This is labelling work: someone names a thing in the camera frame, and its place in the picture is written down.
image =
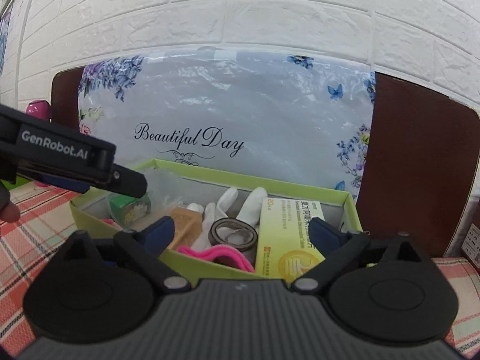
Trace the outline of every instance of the brown headboard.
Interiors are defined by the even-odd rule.
[[[78,129],[83,67],[52,83],[52,121]],[[472,109],[435,91],[377,73],[367,162],[357,202],[376,238],[414,235],[433,257],[446,251],[470,194],[480,152]]]

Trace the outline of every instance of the white label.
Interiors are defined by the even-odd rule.
[[[462,250],[477,268],[480,268],[480,229],[473,223],[463,241]]]

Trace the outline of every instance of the plaid bedsheet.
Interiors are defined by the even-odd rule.
[[[58,247],[76,230],[68,202],[76,193],[33,183],[10,191],[22,212],[17,223],[0,221],[0,345],[12,356],[34,335],[23,296]],[[459,311],[447,341],[468,358],[480,350],[480,277],[466,259],[435,259],[455,289]]]

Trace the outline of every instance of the poster on wall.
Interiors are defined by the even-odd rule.
[[[116,162],[161,158],[352,193],[362,184],[375,76],[304,55],[201,48],[85,67],[81,132]]]
[[[3,73],[5,62],[5,49],[7,47],[8,27],[10,25],[11,9],[6,12],[0,20],[0,75]]]

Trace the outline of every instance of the metal bangle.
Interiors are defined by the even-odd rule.
[[[223,239],[218,235],[217,230],[221,227],[228,227],[229,229],[234,230],[232,233],[230,233],[226,239]],[[251,239],[243,244],[232,244],[228,242],[228,238],[232,236],[233,234],[237,233],[243,233],[247,236],[251,236]],[[229,245],[231,247],[234,247],[240,252],[247,251],[248,249],[251,249],[254,247],[257,242],[258,242],[258,234],[255,231],[255,229],[250,226],[248,223],[239,221],[238,219],[233,219],[233,218],[222,218],[219,219],[215,222],[213,222],[212,227],[210,228],[210,231],[208,232],[208,240],[210,243],[213,245]]]

